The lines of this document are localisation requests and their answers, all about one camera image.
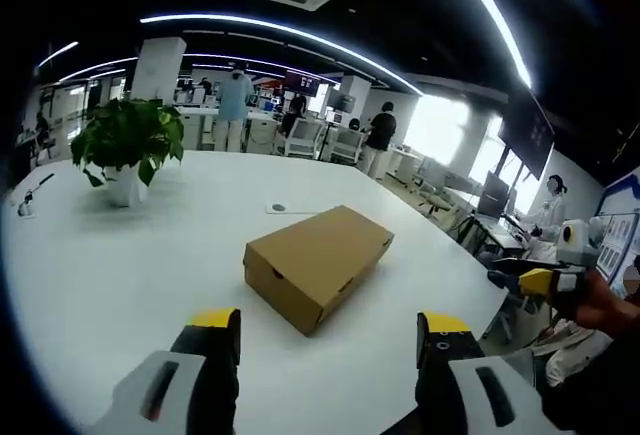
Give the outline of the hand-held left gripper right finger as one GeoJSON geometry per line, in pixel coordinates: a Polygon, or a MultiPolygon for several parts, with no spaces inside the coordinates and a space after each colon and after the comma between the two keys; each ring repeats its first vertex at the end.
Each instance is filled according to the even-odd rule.
{"type": "Polygon", "coordinates": [[[417,314],[417,415],[426,434],[559,434],[543,413],[533,355],[487,356],[469,326],[417,314]]]}

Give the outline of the person's right hand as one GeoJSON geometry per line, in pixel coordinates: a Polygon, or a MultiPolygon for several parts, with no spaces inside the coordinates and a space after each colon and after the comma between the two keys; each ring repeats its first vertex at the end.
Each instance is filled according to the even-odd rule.
{"type": "Polygon", "coordinates": [[[597,270],[585,274],[584,288],[573,317],[579,326],[598,330],[611,338],[631,327],[639,327],[639,307],[614,294],[597,270]]]}

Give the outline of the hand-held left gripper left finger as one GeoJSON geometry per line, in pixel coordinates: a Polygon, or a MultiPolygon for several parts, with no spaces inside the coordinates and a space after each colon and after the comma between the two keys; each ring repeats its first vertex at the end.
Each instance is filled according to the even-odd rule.
{"type": "Polygon", "coordinates": [[[241,311],[208,310],[171,348],[148,355],[114,388],[89,434],[232,434],[239,395],[241,311]]]}

